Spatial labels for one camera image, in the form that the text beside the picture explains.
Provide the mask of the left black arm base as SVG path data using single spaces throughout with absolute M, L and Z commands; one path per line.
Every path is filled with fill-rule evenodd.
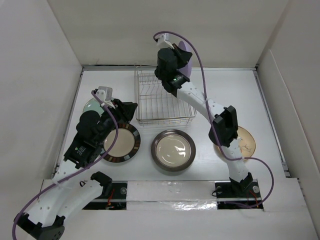
M 114 181 L 111 186 L 103 188 L 102 194 L 89 202 L 83 210 L 126 210 L 127 181 Z

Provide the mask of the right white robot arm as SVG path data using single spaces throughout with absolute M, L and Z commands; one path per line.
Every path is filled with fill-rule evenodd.
M 209 99 L 189 77 L 180 72 L 192 55 L 175 44 L 161 48 L 157 52 L 155 76 L 168 93 L 191 105 L 208 120 L 211 125 L 208 136 L 226 159 L 231 191 L 235 196 L 242 197 L 249 191 L 253 177 L 245 166 L 239 148 L 237 111 L 233 106 L 224 107 Z

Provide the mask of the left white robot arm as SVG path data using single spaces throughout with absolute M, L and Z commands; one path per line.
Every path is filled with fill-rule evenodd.
M 129 124 L 138 107 L 135 102 L 122 102 L 117 98 L 110 102 L 98 101 L 103 114 L 89 110 L 81 114 L 76 134 L 52 178 L 52 184 L 34 196 L 16 215 L 11 230 L 16 239 L 20 227 L 36 240 L 59 240 L 65 231 L 64 224 L 93 199 L 107 198 L 112 191 L 112 178 L 97 171 L 80 191 L 71 197 L 73 188 L 89 168 L 109 153 L 103 142 L 115 131 L 111 140 L 118 141 L 120 127 Z

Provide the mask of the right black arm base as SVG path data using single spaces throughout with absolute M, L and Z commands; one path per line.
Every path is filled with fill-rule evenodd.
M 254 180 L 243 192 L 236 192 L 230 181 L 216 181 L 211 195 L 216 198 L 219 210 L 263 209 L 258 182 Z

